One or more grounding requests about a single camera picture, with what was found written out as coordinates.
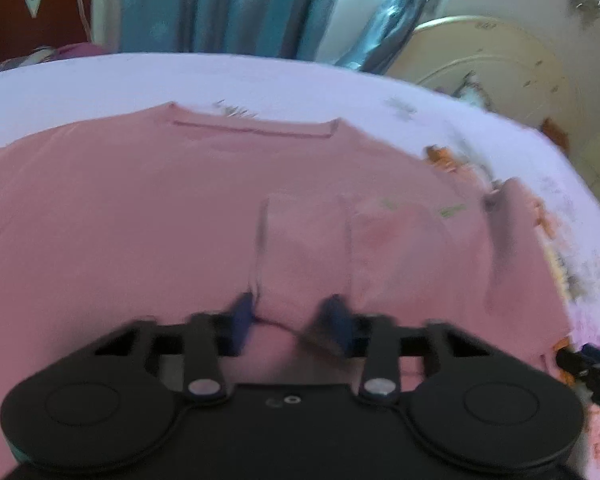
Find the pink long-sleeve sweater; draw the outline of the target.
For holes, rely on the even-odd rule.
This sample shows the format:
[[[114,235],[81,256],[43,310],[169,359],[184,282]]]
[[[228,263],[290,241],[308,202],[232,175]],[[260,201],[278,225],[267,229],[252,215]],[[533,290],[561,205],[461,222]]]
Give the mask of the pink long-sleeve sweater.
[[[0,148],[0,404],[133,318],[257,297],[247,382],[325,369],[323,299],[449,321],[534,365],[569,334],[527,189],[495,192],[341,119],[300,125],[173,103]],[[0,477],[12,466],[0,429]]]

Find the pile of clothes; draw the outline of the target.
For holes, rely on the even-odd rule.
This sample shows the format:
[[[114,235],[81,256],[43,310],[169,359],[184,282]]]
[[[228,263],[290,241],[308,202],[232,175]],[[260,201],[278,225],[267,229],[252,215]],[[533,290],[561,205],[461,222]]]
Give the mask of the pile of clothes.
[[[59,48],[38,47],[27,55],[18,56],[18,58],[9,58],[0,62],[0,73],[24,66],[63,61],[69,58],[90,58],[91,56],[106,54],[108,54],[108,51],[104,47],[98,44],[91,44],[90,42],[67,44]]]

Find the floral white bed sheet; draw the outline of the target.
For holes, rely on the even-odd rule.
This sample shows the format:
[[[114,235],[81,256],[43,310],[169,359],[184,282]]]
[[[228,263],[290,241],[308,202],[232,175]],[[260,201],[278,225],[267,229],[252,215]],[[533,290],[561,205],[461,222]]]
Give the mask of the floral white bed sheet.
[[[75,58],[0,74],[0,148],[169,103],[195,114],[283,124],[341,119],[490,192],[519,181],[538,208],[539,240],[569,321],[553,353],[562,342],[600,346],[600,203],[576,170],[535,130],[405,82],[230,55]],[[358,366],[338,361],[323,342],[324,370],[312,373],[302,364],[296,376],[268,382],[355,382]],[[550,368],[553,353],[538,366]]]

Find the orange patterned pillow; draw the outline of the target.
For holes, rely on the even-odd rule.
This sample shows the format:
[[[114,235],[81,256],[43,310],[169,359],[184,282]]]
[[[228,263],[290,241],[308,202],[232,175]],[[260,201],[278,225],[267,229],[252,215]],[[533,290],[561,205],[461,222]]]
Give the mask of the orange patterned pillow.
[[[568,133],[560,125],[556,124],[553,119],[549,117],[545,118],[540,125],[540,131],[562,151],[562,154],[569,155],[570,143]]]

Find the blue curtain right panel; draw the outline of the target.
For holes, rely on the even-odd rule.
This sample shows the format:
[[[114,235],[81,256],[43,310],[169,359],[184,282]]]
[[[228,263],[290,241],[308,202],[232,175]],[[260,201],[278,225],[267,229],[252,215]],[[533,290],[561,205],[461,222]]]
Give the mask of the blue curtain right panel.
[[[411,39],[417,25],[437,15],[449,0],[384,0],[338,67],[381,75]]]

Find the blue curtain panel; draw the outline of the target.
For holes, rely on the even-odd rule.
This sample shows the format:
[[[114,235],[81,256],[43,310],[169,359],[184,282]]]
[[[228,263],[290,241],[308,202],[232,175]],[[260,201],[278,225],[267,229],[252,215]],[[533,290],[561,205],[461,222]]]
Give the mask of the blue curtain panel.
[[[123,52],[312,61],[335,0],[122,0]]]
[[[437,15],[449,0],[384,0],[338,67],[381,75],[411,39],[417,25]]]

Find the cream round headboard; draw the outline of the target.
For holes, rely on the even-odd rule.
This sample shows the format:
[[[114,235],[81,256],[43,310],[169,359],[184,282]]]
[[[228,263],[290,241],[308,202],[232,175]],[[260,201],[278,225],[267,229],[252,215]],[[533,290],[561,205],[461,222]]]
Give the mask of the cream round headboard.
[[[498,18],[449,16],[419,25],[386,75],[449,96],[473,82],[495,113],[530,127],[550,119],[570,140],[584,124],[578,88],[557,54]]]

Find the blue curtain left panel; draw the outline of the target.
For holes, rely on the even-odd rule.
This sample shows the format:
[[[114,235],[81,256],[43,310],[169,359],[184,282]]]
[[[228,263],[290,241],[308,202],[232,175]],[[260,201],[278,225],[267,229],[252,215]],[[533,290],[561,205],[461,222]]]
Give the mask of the blue curtain left panel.
[[[312,61],[335,0],[122,0],[123,52]]]

